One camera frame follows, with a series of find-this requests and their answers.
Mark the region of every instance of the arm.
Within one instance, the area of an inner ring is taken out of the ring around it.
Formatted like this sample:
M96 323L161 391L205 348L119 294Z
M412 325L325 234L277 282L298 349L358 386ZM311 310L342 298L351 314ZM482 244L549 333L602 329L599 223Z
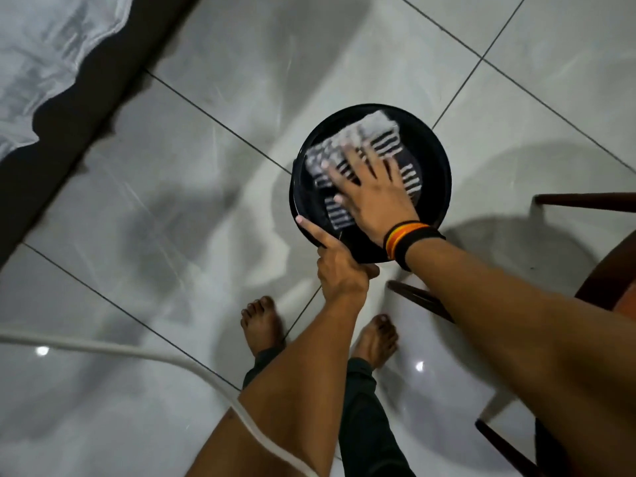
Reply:
M382 246L395 224L418 219L395 161L366 148L373 173L347 157L361 185L330 168L338 198ZM636 466L636 324L490 268L443 240L413 244L406 260L459 327L569 455L590 475Z
M239 401L278 445L328 476L338 440L346 361L355 320L377 267L363 267L338 240L302 218L320 248L325 306L307 329L241 393ZM187 477L295 475L253 440L232 411L221 419Z

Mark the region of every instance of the dark pants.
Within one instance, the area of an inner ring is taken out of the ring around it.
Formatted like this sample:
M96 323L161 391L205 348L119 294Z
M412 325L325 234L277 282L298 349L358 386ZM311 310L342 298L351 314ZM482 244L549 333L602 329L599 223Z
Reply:
M282 348L256 355L243 388L265 368ZM345 404L340 422L340 453L346 477L415 477L389 427L384 409L375 396L371 366L360 358L346 365Z

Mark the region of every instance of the white tile floor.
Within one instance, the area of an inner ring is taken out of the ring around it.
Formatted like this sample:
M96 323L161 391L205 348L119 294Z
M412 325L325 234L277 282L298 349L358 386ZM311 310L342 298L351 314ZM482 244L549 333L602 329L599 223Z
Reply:
M0 322L176 346L239 387L252 363L239 326L247 301L274 296L290 338L321 308L287 170L320 120L362 102L434 126L453 172L450 240L572 294L636 217L531 212L530 199L636 190L634 8L201 0L2 269ZM378 395L414 472L516 475L473 430L501 385L455 328L385 291L405 277L383 265L355 337L380 311L401 331ZM161 364L0 352L3 476L179 476L227 408ZM492 425L532 457L522 404ZM344 474L337 459L333 474Z

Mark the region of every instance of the white hose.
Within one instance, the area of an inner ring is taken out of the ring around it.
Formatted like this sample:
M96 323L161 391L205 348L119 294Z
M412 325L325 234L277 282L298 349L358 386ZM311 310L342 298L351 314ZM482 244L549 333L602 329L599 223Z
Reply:
M252 417L237 399L230 395L222 385L217 381L217 377L209 370L205 369L199 363L190 358L179 355L169 355L168 353L150 352L142 350L137 346L129 346L126 344L112 344L105 342L95 342L91 340L79 340L77 338L54 337L52 335L42 335L39 333L31 333L28 331L15 331L0 328L0 343L28 345L28 346L49 346L59 350L70 350L74 352L88 353L105 353L107 355L117 355L132 358L141 358L143 360L154 360L163 363L169 363L191 371L205 382L211 385L216 391L225 397L234 412L243 422L243 425L252 434L252 436L263 447L275 456L287 462L306 477L318 477L314 470L295 457L287 450L276 445L258 428Z

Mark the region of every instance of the black plate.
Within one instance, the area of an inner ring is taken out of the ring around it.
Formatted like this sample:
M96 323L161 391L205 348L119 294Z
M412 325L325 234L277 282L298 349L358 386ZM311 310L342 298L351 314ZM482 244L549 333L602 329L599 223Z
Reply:
M365 103L348 107L327 117L309 134L294 161L290 183L291 214L294 218L300 214L332 235L340 237L358 263L384 263L388 259L384 249L371 242L357 226L346 228L342 233L334 231L327 217L324 201L314 190L314 179L305 167L305 152L309 147L335 135L347 125L379 110L398 123L402 143L422 169L422 195L415 207L420 220L440 227L450 204L449 159L433 131L413 114L390 105ZM312 235L302 228L299 229L315 246L320 246Z

